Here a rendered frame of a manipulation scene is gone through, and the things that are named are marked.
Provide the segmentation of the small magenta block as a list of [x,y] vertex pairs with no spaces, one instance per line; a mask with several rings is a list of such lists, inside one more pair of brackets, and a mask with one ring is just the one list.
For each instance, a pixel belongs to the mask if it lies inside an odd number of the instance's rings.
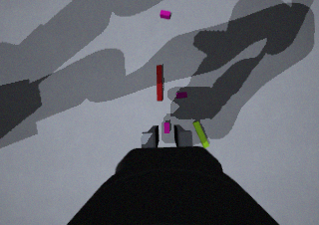
[[177,99],[187,98],[187,92],[176,93],[176,98],[177,98]]
[[165,10],[161,10],[160,11],[160,17],[164,18],[164,19],[169,19],[170,18],[170,12],[169,11],[165,11]]
[[164,133],[169,133],[169,122],[164,122]]

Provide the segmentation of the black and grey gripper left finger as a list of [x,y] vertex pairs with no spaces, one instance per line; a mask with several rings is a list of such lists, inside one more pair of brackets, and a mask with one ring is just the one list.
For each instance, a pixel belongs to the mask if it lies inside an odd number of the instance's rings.
[[154,125],[148,132],[142,132],[142,148],[158,147],[159,145],[159,126]]

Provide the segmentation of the lime green rod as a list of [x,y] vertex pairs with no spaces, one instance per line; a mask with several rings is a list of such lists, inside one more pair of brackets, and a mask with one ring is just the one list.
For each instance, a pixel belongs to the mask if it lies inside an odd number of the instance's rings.
[[193,126],[194,126],[194,128],[195,128],[195,130],[197,132],[197,135],[198,135],[198,137],[199,137],[199,139],[201,141],[202,146],[204,148],[209,147],[209,144],[208,144],[208,142],[206,140],[206,137],[205,137],[205,135],[204,135],[204,133],[203,133],[203,131],[201,129],[201,126],[200,126],[199,122],[195,121],[192,124],[193,124]]

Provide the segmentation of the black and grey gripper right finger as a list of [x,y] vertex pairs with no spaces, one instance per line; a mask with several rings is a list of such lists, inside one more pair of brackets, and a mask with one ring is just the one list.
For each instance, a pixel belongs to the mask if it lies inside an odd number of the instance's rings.
[[179,124],[174,125],[174,141],[178,146],[192,146],[192,131],[184,130]]

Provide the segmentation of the red rod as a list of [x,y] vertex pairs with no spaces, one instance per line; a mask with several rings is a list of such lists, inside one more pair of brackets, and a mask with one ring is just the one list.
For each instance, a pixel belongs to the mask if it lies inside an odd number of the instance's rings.
[[162,71],[161,71],[161,65],[157,66],[157,101],[162,101]]

